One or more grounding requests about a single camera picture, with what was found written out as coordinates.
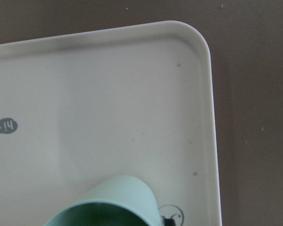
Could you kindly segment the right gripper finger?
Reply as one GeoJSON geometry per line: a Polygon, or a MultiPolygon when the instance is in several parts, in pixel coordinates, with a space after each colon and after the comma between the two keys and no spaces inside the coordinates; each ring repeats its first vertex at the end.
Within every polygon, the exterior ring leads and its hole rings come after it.
{"type": "Polygon", "coordinates": [[[175,220],[173,218],[163,218],[163,226],[176,226],[175,220]]]}

